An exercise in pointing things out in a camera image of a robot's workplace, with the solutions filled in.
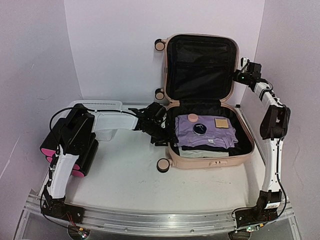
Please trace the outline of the beige hard-shell suitcase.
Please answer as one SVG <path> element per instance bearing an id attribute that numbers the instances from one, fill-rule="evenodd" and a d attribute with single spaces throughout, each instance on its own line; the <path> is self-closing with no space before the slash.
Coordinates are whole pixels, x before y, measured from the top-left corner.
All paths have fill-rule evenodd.
<path id="1" fill-rule="evenodd" d="M 176 34 L 157 39 L 154 48 L 164 52 L 164 87 L 157 89 L 155 98 L 168 101 L 165 129 L 169 135 L 170 164 L 189 170 L 231 167 L 246 162 L 254 152 L 254 139 L 236 109 L 227 104 L 234 91 L 239 55 L 237 43 L 224 36 Z M 228 149 L 208 145 L 178 146 L 175 118 L 188 114 L 228 118 L 236 130 L 238 143 Z M 229 157 L 181 157 L 179 148 L 228 152 Z"/>

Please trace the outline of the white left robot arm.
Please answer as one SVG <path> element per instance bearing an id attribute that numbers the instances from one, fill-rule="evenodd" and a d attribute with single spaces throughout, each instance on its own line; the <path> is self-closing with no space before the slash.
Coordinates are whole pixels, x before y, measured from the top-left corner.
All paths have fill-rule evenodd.
<path id="1" fill-rule="evenodd" d="M 54 140 L 54 154 L 50 162 L 48 180 L 43 188 L 48 211 L 57 219 L 67 214 L 64 204 L 66 188 L 74 165 L 86 158 L 97 142 L 101 131 L 142 131 L 151 136 L 154 144 L 168 141 L 163 128 L 166 108 L 157 102 L 141 109 L 98 109 L 88 108 L 81 103 L 60 110 L 68 112 L 56 128 L 50 128 Z"/>

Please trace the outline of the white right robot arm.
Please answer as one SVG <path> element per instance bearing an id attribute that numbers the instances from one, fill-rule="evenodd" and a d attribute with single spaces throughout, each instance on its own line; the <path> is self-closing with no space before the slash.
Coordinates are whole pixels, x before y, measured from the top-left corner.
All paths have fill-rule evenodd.
<path id="1" fill-rule="evenodd" d="M 252 218 L 262 222 L 277 215 L 282 199 L 286 199 L 281 183 L 282 149 L 288 132 L 291 110 L 274 93 L 273 85 L 262 78 L 262 65 L 241 59 L 241 69 L 235 72 L 234 80 L 248 86 L 259 98 L 266 113 L 259 127 L 259 134 L 266 144 L 265 174 L 262 190 L 256 206 L 251 210 Z"/>

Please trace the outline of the round black compact case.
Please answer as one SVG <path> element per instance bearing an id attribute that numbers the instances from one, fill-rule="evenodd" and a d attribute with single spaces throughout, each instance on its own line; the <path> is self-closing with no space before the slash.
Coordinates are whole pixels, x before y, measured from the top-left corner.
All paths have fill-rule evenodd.
<path id="1" fill-rule="evenodd" d="M 207 132 L 207 127 L 202 123 L 197 123 L 192 128 L 193 132 L 197 135 L 204 135 Z"/>

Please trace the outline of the white perforated plastic basket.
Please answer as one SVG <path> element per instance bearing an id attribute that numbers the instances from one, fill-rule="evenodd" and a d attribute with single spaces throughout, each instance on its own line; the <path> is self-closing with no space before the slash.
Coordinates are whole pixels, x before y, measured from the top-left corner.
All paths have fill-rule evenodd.
<path id="1" fill-rule="evenodd" d="M 75 100 L 68 107 L 84 106 L 94 115 L 92 133 L 98 141 L 111 141 L 117 130 L 128 129 L 128 120 L 123 112 L 123 103 L 117 100 Z"/>

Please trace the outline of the square tan coaster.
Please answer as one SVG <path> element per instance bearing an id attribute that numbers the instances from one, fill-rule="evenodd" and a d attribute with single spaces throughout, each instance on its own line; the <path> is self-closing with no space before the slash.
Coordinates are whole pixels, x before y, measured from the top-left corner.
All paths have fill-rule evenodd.
<path id="1" fill-rule="evenodd" d="M 215 122 L 215 127 L 219 129 L 228 129 L 230 127 L 228 119 L 226 118 L 215 118 L 214 122 Z"/>

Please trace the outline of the purple folded shirt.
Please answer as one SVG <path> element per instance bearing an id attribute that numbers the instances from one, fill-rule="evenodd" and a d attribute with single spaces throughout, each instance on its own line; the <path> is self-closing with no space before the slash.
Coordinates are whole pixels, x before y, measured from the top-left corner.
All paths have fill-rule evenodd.
<path id="1" fill-rule="evenodd" d="M 197 122 L 190 122 L 188 114 L 179 115 L 175 118 L 175 135 L 177 137 L 177 145 L 179 147 L 198 147 L 207 145 L 229 149 L 235 147 L 239 141 L 236 137 L 236 129 L 232 126 L 228 119 L 229 128 L 216 128 L 215 118 L 228 119 L 223 116 L 216 115 L 198 115 Z M 195 124 L 203 124 L 207 127 L 204 135 L 197 135 L 193 132 Z"/>

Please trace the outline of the black pink drawer organizer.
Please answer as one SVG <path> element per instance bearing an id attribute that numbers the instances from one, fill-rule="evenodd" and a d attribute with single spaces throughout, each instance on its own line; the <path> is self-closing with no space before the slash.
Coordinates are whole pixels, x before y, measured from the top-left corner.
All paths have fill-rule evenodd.
<path id="1" fill-rule="evenodd" d="M 87 176 L 95 158 L 99 142 L 96 140 L 96 134 L 92 132 L 89 139 L 89 147 L 81 154 L 75 162 L 71 174 L 75 177 L 83 178 Z M 46 160 L 50 163 L 56 152 L 57 143 L 55 142 L 53 133 L 49 133 L 40 146 L 40 151 L 45 155 Z"/>

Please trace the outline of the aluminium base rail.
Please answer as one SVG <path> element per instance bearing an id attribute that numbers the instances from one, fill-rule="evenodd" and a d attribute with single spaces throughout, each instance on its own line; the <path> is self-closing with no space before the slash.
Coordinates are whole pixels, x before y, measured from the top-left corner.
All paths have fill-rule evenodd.
<path id="1" fill-rule="evenodd" d="M 96 207 L 80 207 L 67 204 L 66 216 L 54 218 L 49 214 L 42 214 L 40 205 L 45 202 L 39 195 L 30 193 L 23 207 L 19 224 L 16 228 L 15 239 L 21 239 L 27 232 L 27 227 L 32 223 L 32 215 L 40 218 L 43 224 L 41 230 L 49 225 L 54 227 L 63 224 L 74 230 L 82 227 L 89 230 L 102 232 L 155 237 L 186 237 L 186 236 L 210 236 L 228 232 L 270 232 L 272 228 L 283 231 L 281 221 L 287 222 L 287 229 L 294 237 L 297 237 L 296 216 L 291 203 L 288 202 L 282 215 L 271 223 L 251 224 L 240 226 L 241 218 L 227 211 L 201 212 L 201 213 L 139 213 L 129 211 L 116 211 Z"/>

